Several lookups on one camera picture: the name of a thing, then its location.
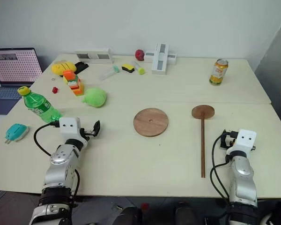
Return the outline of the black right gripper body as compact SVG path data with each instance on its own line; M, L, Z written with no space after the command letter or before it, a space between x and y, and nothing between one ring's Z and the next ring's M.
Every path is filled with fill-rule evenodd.
M232 147L234 145L234 142L236 141L237 136L238 136L237 131L227 132L227 135L226 135L226 145L227 145L227 147Z

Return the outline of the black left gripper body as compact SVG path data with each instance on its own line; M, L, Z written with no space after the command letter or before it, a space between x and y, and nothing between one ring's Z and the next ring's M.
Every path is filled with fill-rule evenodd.
M84 128L81 128L81 137L83 137L84 139L89 139L90 136L93 136L93 137L96 136L95 129L86 130Z

